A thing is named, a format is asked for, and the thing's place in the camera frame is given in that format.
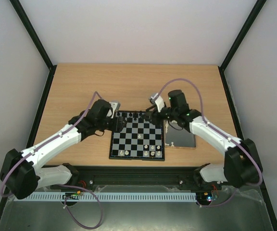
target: wooden tabletop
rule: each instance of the wooden tabletop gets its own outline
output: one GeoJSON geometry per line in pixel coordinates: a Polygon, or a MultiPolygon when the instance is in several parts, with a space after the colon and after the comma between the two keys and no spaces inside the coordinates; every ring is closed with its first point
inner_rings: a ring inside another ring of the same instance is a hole
{"type": "MultiPolygon", "coordinates": [[[[236,135],[218,67],[215,65],[154,64],[59,64],[45,105],[35,143],[61,129],[68,120],[85,110],[94,91],[107,101],[118,100],[120,110],[145,110],[148,98],[174,78],[187,78],[201,91],[205,116],[215,125],[236,135]]],[[[168,101],[171,90],[181,89],[190,105],[200,111],[195,89],[185,82],[169,85],[162,97],[168,101]]],[[[53,158],[49,165],[70,163],[84,166],[201,166],[221,163],[223,156],[203,139],[197,147],[165,148],[165,161],[110,160],[111,132],[91,136],[53,158]]]]}

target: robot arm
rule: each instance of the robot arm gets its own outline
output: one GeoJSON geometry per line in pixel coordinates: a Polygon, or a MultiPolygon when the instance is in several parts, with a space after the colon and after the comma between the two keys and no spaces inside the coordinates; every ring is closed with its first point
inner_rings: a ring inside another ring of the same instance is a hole
{"type": "Polygon", "coordinates": [[[94,135],[97,130],[121,130],[125,121],[122,117],[114,117],[119,107],[119,102],[97,100],[82,120],[79,121],[84,112],[73,117],[61,130],[41,143],[21,152],[10,150],[5,156],[0,179],[4,180],[12,167],[29,155],[6,182],[6,186],[18,199],[29,196],[37,188],[67,182],[75,184],[78,172],[70,164],[42,167],[58,153],[94,135]]]}
{"type": "Polygon", "coordinates": [[[147,109],[145,119],[153,124],[164,120],[176,121],[177,124],[212,145],[224,157],[224,164],[205,164],[197,169],[195,182],[200,185],[212,181],[228,181],[234,187],[241,187],[248,182],[258,181],[256,167],[247,155],[239,148],[244,148],[262,171],[261,162],[255,144],[250,139],[241,140],[234,137],[203,118],[201,113],[190,109],[181,90],[168,93],[171,107],[166,107],[161,96],[150,97],[152,107],[147,109]]]}

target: gray wall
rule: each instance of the gray wall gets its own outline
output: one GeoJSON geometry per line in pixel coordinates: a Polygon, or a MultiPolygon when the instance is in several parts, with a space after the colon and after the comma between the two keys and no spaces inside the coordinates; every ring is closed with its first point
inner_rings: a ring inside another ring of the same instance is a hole
{"type": "Polygon", "coordinates": [[[47,75],[10,2],[0,0],[0,168],[10,149],[25,147],[47,75]]]}
{"type": "Polygon", "coordinates": [[[277,1],[267,1],[226,77],[243,132],[257,144],[277,216],[277,1]]]}
{"type": "Polygon", "coordinates": [[[54,63],[217,65],[255,2],[21,0],[54,63]]]}

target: checkered board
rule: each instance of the checkered board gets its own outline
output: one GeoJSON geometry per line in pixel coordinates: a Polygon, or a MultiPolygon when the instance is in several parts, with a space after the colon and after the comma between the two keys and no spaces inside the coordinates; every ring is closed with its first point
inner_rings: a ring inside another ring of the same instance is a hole
{"type": "Polygon", "coordinates": [[[112,132],[110,159],[164,161],[164,128],[141,118],[144,112],[118,111],[127,121],[121,132],[112,132]]]}

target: purple cable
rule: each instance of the purple cable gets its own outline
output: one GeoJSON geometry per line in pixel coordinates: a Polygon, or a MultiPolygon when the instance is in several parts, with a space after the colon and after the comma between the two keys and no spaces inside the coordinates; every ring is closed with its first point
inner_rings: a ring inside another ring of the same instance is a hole
{"type": "MultiPolygon", "coordinates": [[[[84,111],[84,113],[81,115],[81,117],[78,119],[78,121],[76,121],[70,128],[68,128],[66,131],[63,131],[62,132],[62,135],[66,134],[67,132],[69,132],[71,129],[73,129],[82,119],[84,116],[86,116],[88,110],[90,109],[91,107],[91,104],[93,103],[93,101],[95,100],[95,97],[96,95],[98,95],[98,97],[100,99],[102,99],[102,97],[99,95],[99,93],[97,91],[94,92],[94,94],[92,95],[92,98],[86,108],[86,110],[84,111]]],[[[52,142],[53,140],[59,138],[60,135],[56,135],[54,137],[52,137],[51,139],[47,140],[46,142],[42,143],[41,145],[39,145],[37,148],[34,149],[34,152],[37,152],[40,148],[42,148],[43,146],[47,145],[48,143],[52,142]]],[[[8,180],[8,178],[10,177],[10,175],[14,172],[14,170],[23,162],[25,161],[28,157],[30,157],[32,155],[32,153],[29,153],[27,154],[26,156],[24,156],[22,159],[20,159],[13,167],[12,169],[10,169],[10,171],[7,173],[7,175],[5,176],[3,182],[2,182],[2,186],[0,188],[0,195],[1,197],[8,197],[10,195],[12,195],[12,193],[9,193],[9,194],[4,194],[3,191],[4,191],[4,187],[5,187],[5,184],[8,180]]]]}
{"type": "Polygon", "coordinates": [[[84,190],[84,191],[90,193],[90,194],[97,200],[97,202],[98,202],[98,204],[99,204],[99,207],[100,207],[100,211],[101,211],[101,217],[100,217],[100,220],[99,220],[98,224],[95,225],[94,227],[85,226],[85,225],[83,225],[83,224],[81,224],[80,222],[77,221],[77,219],[76,219],[76,218],[73,216],[73,214],[70,212],[70,210],[69,210],[69,208],[68,208],[68,206],[67,206],[67,204],[66,204],[67,199],[69,198],[69,196],[66,197],[66,199],[65,199],[65,201],[64,201],[64,203],[63,203],[63,205],[64,205],[64,208],[67,209],[67,212],[70,214],[72,220],[73,220],[78,226],[80,226],[81,228],[84,228],[84,229],[86,229],[86,230],[93,230],[93,229],[98,228],[98,227],[101,225],[101,222],[102,222],[102,219],[103,219],[103,208],[102,208],[102,205],[101,205],[101,203],[100,203],[98,197],[97,197],[92,191],[90,191],[90,190],[88,190],[88,189],[85,189],[85,188],[82,188],[82,187],[72,186],[72,185],[66,185],[66,184],[58,184],[58,185],[59,185],[59,186],[62,186],[62,187],[65,187],[65,188],[73,188],[73,189],[84,190]]]}
{"type": "Polygon", "coordinates": [[[10,175],[13,173],[13,171],[23,162],[25,161],[28,157],[30,157],[32,154],[29,153],[27,154],[26,156],[24,156],[22,159],[20,159],[13,167],[12,169],[10,169],[10,171],[7,173],[7,175],[5,176],[3,182],[2,182],[2,186],[0,188],[0,196],[1,197],[8,197],[8,196],[11,196],[13,193],[10,192],[9,194],[4,194],[3,191],[4,191],[4,186],[8,180],[8,178],[10,177],[10,175]]]}
{"type": "Polygon", "coordinates": [[[196,203],[197,203],[199,206],[203,207],[203,208],[218,207],[218,206],[225,205],[225,204],[227,204],[228,202],[230,202],[231,199],[233,199],[233,197],[234,197],[234,195],[236,194],[236,192],[237,192],[237,188],[235,188],[235,190],[233,191],[233,193],[230,195],[230,197],[229,197],[227,200],[225,200],[224,202],[219,203],[219,204],[217,204],[217,205],[201,205],[198,201],[197,201],[196,203]]]}
{"type": "MultiPolygon", "coordinates": [[[[197,88],[197,86],[196,86],[193,82],[191,82],[190,80],[185,79],[185,78],[176,78],[176,79],[173,79],[173,80],[168,81],[168,82],[161,88],[161,90],[159,91],[159,94],[157,95],[157,97],[156,97],[154,100],[156,100],[156,99],[161,95],[161,93],[162,93],[163,90],[167,87],[167,85],[169,85],[169,84],[171,84],[171,83],[173,83],[173,82],[175,82],[175,81],[185,81],[185,82],[191,84],[192,87],[195,88],[195,90],[196,90],[196,92],[197,92],[197,94],[198,94],[198,96],[199,96],[200,103],[201,103],[201,117],[202,117],[202,120],[203,120],[204,123],[205,123],[208,127],[210,127],[213,131],[215,131],[216,133],[218,133],[219,135],[221,135],[221,136],[223,136],[225,139],[227,139],[227,138],[228,138],[227,135],[225,135],[224,133],[222,133],[220,130],[218,130],[217,128],[215,128],[215,127],[212,126],[211,124],[208,124],[208,121],[206,120],[206,118],[205,118],[205,116],[204,116],[204,112],[203,112],[203,103],[202,103],[201,92],[200,92],[200,90],[197,88]]],[[[259,185],[261,185],[261,183],[263,182],[263,175],[262,175],[262,172],[261,172],[260,168],[258,167],[257,163],[254,161],[254,159],[251,157],[251,155],[250,155],[240,144],[238,144],[238,143],[237,143],[236,141],[234,141],[233,139],[231,139],[231,142],[232,142],[234,145],[236,145],[238,148],[240,148],[240,149],[244,152],[244,154],[245,154],[245,155],[248,157],[248,159],[252,162],[252,164],[253,164],[254,167],[256,168],[256,171],[258,172],[258,176],[259,176],[258,182],[257,182],[257,183],[247,183],[247,184],[248,184],[248,185],[251,185],[251,186],[259,186],[259,185]]],[[[233,196],[235,195],[236,191],[237,191],[237,189],[235,189],[235,191],[232,193],[231,197],[228,198],[228,199],[227,199],[226,201],[224,201],[223,203],[220,203],[220,204],[218,204],[218,205],[202,205],[202,206],[203,206],[203,207],[216,207],[216,206],[224,205],[224,204],[226,204],[227,202],[229,202],[229,201],[233,198],[233,196]]]]}

